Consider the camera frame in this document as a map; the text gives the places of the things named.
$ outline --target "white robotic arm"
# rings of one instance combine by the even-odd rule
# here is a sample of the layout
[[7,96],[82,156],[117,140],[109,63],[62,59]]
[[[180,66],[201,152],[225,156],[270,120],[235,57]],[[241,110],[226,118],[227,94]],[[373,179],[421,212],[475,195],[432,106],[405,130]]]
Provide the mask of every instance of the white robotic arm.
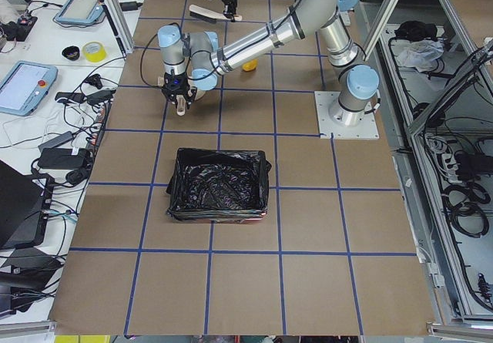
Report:
[[[345,126],[357,124],[368,100],[377,91],[377,73],[361,65],[363,57],[340,19],[338,0],[294,1],[286,15],[222,48],[217,48],[213,41],[216,36],[211,32],[181,34],[174,25],[162,27],[158,39],[165,66],[166,98],[188,107],[196,92],[189,87],[188,80],[193,80],[197,89],[213,89],[218,76],[290,41],[318,32],[327,43],[329,61],[340,77],[343,90],[337,103],[331,106],[331,114]],[[186,56],[193,65],[192,77],[186,74]]]

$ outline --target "bin with black liner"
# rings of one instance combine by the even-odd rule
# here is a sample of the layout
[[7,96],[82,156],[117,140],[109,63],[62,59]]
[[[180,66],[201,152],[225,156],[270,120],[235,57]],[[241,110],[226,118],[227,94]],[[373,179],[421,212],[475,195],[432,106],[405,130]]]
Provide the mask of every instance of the bin with black liner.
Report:
[[167,193],[178,221],[258,221],[267,214],[271,168],[261,150],[179,148]]

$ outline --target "yellow object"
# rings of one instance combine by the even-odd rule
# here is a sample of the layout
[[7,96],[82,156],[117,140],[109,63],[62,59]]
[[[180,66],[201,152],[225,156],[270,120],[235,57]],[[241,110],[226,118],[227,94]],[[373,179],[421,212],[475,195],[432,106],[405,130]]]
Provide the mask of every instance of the yellow object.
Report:
[[57,335],[55,343],[109,343],[111,335]]
[[245,64],[243,64],[241,66],[241,69],[245,72],[250,72],[250,71],[253,71],[254,69],[257,68],[257,64],[259,64],[259,61],[254,59],[254,60],[250,60],[249,62],[246,62]]
[[101,42],[93,41],[88,42],[82,47],[82,54],[90,62],[97,63],[106,57],[106,50]]

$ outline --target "floor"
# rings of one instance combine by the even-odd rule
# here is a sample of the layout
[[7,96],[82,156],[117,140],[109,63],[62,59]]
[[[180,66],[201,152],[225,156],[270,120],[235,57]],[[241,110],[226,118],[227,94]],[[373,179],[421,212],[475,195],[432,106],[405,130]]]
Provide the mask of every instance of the floor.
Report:
[[[139,77],[167,23],[231,43],[291,3],[240,0],[245,22],[211,25],[187,7],[220,0],[145,0],[52,309],[57,334],[426,335],[434,314],[380,117],[379,140],[319,138],[313,91],[340,87],[318,37],[232,72],[184,117]],[[153,42],[143,74],[162,73]],[[173,222],[179,147],[264,150],[267,217]]]

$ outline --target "black bag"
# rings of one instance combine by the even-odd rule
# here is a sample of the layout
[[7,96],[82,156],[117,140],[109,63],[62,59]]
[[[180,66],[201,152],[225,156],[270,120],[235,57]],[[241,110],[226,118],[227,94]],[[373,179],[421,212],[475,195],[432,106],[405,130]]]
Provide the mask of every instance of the black bag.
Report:
[[424,39],[437,41],[438,30],[437,26],[432,23],[425,24],[419,21],[407,21],[402,23],[394,32],[398,39],[416,42]]
[[177,220],[261,219],[267,213],[271,168],[261,150],[179,148],[166,190]]

